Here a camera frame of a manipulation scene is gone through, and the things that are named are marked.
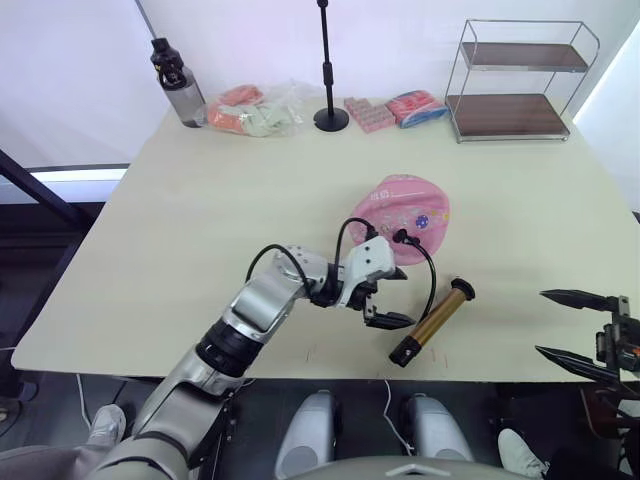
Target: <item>beige table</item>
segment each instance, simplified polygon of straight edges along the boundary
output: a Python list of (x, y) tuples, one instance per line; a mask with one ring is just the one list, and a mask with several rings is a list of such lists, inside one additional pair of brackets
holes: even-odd
[[(314, 107), (310, 107), (310, 118)], [(439, 296), (455, 275), (477, 299), (402, 369), (406, 334), (299, 302), (248, 372), (255, 377), (577, 381), (541, 344), (594, 355), (603, 313), (550, 288), (626, 294), (640, 311), (638, 225), (574, 127), (563, 142), (458, 145), (448, 119), (370, 135), (307, 125), (256, 139), (184, 128), (169, 113), (147, 142), (13, 356), (17, 368), (161, 376), (215, 322), (255, 253), (300, 243), (331, 256), (340, 223), (380, 180), (411, 173), (449, 195), (435, 255)], [(348, 251), (347, 239), (343, 252)], [(416, 316), (425, 264), (381, 282), (382, 310)]]

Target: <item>gold cylinder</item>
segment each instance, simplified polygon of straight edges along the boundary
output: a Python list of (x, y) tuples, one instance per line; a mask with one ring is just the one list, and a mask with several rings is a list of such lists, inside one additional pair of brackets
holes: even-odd
[(466, 300), (462, 290), (452, 288), (446, 298), (416, 325), (409, 336), (424, 346)]

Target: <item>plastic bag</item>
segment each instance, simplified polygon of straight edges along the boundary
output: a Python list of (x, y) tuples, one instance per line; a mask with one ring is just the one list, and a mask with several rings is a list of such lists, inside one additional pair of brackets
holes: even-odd
[(432, 118), (438, 118), (449, 110), (433, 95), (424, 90), (414, 90), (392, 98), (386, 103), (396, 117), (400, 128), (413, 127)]
[(302, 124), (304, 94), (295, 82), (266, 89), (240, 85), (205, 105), (198, 123), (252, 137), (293, 135)]

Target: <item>wooden shelf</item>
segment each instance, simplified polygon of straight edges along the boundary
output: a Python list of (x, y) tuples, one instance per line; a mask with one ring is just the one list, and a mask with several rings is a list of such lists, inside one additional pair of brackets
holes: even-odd
[(588, 69), (576, 49), (566, 44), (463, 42), (461, 50), (467, 68), (472, 70), (586, 72)]
[(566, 139), (569, 130), (543, 94), (449, 95), (458, 141)]

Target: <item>black cable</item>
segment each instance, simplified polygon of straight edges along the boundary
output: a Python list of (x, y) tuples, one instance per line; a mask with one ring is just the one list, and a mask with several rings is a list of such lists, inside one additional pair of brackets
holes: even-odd
[(16, 416), (13, 419), (13, 422), (11, 422), (11, 424), (7, 428), (5, 428), (2, 432), (0, 432), (0, 438), (4, 437), (5, 434), (7, 434), (9, 430), (11, 430), (16, 423), (18, 423), (18, 419), (20, 418), (20, 415), (22, 415), (22, 402), (18, 401), (18, 411), (16, 412)]
[(418, 319), (418, 321), (422, 321), (422, 319), (424, 319), (427, 315), (429, 315), (429, 312), (431, 311), (431, 306), (433, 305), (433, 300), (435, 299), (435, 296), (436, 296), (436, 266), (433, 264), (433, 259), (431, 258), (431, 255), (429, 255), (429, 252), (427, 252), (422, 247), (422, 245), (420, 245), (420, 239), (409, 236), (405, 228), (401, 228), (396, 233), (394, 233), (392, 239), (396, 243), (411, 245), (413, 248), (418, 250), (424, 256), (424, 258), (427, 260), (427, 263), (429, 264), (429, 270), (431, 271), (431, 291), (429, 292), (429, 299), (427, 300), (427, 305), (424, 307), (424, 310), (422, 311), (422, 315), (420, 315), (420, 318)]
[(409, 244), (412, 245), (416, 250), (418, 250), (422, 255), (424, 255), (424, 258), (427, 260), (427, 263), (429, 264), (429, 270), (431, 271), (431, 291), (429, 292), (429, 300), (427, 300), (427, 305), (424, 307), (424, 310), (422, 311), (422, 315), (420, 315), (420, 319), (418, 320), (418, 321), (421, 321), (423, 318), (429, 315), (429, 312), (431, 311), (431, 307), (433, 306), (433, 300), (435, 299), (435, 296), (436, 296), (436, 266), (433, 264), (431, 255), (429, 255), (429, 252), (427, 252), (422, 247), (422, 245), (415, 242), (411, 237), (409, 237)]
[(291, 261), (291, 263), (293, 263), (293, 266), (298, 272), (298, 275), (300, 275), (300, 278), (302, 279), (302, 283), (304, 285), (304, 291), (307, 294), (307, 297), (311, 298), (311, 284), (309, 283), (309, 279), (305, 275), (304, 270), (302, 269), (298, 261), (295, 259), (295, 257), (291, 254), (291, 252), (286, 248), (284, 248), (282, 245), (278, 245), (277, 243), (272, 243), (271, 245), (267, 245), (266, 247), (264, 247), (262, 250), (258, 252), (258, 254), (255, 256), (255, 258), (251, 262), (251, 265), (249, 265), (249, 270), (247, 270), (247, 276), (245, 277), (244, 281), (248, 282), (251, 279), (251, 275), (253, 274), (253, 269), (255, 268), (256, 264), (258, 263), (258, 261), (260, 261), (262, 256), (270, 250), (281, 251)]
[(118, 398), (120, 398), (120, 394), (122, 393), (122, 391), (124, 390), (124, 387), (127, 386), (127, 382), (126, 380), (122, 381), (122, 385), (120, 385), (120, 388), (118, 388), (118, 391), (116, 391), (116, 394), (113, 396), (113, 400), (111, 400), (111, 403), (114, 404), (118, 401)]
[(342, 247), (342, 236), (344, 235), (344, 230), (347, 228), (347, 225), (353, 222), (359, 222), (367, 227), (367, 235), (366, 239), (369, 240), (369, 235), (375, 233), (376, 229), (373, 225), (367, 222), (364, 218), (360, 217), (350, 217), (347, 218), (342, 226), (340, 227), (340, 231), (338, 232), (338, 241), (336, 242), (336, 254), (333, 258), (333, 298), (334, 300), (338, 300), (338, 268), (340, 266), (340, 248)]

